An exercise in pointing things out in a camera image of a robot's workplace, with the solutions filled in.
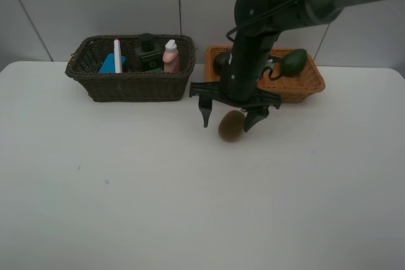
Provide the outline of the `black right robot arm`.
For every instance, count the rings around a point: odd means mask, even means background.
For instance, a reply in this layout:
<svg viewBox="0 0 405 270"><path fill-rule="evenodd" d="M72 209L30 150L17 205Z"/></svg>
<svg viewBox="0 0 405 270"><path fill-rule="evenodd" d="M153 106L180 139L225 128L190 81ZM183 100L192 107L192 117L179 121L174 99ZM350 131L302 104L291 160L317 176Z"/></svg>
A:
<svg viewBox="0 0 405 270"><path fill-rule="evenodd" d="M236 0L235 26L227 33L232 48L219 56L220 79L190 85L203 121L209 121L212 104L218 101L245 112L243 128L250 130L268 117L270 107L282 103L279 95L258 87L279 35L331 23L346 7L377 1L382 0Z"/></svg>

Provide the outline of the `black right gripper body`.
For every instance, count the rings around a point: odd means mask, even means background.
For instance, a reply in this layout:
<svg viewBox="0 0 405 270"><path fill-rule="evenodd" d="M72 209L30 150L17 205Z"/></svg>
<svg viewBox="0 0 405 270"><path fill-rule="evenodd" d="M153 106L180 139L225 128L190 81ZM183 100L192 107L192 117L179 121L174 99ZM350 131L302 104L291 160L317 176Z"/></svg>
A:
<svg viewBox="0 0 405 270"><path fill-rule="evenodd" d="M194 96L199 97L198 105L200 109L212 109L213 101L241 109L265 106L273 106L278 109L282 103L279 95L271 94L261 89L255 89L253 95L246 101L232 100L221 91L219 82L192 82L190 84L189 97Z"/></svg>

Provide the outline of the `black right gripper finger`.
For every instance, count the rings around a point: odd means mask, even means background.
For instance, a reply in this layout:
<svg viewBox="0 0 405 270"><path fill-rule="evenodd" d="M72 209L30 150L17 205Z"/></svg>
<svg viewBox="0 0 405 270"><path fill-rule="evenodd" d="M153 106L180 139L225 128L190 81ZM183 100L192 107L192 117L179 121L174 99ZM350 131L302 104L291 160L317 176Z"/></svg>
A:
<svg viewBox="0 0 405 270"><path fill-rule="evenodd" d="M207 128L209 123L209 117L212 111L213 101L211 98L199 96L198 107L203 118L203 127Z"/></svg>
<svg viewBox="0 0 405 270"><path fill-rule="evenodd" d="M244 132L248 132L255 124L266 119L269 115L268 107L256 107L246 111L244 119Z"/></svg>

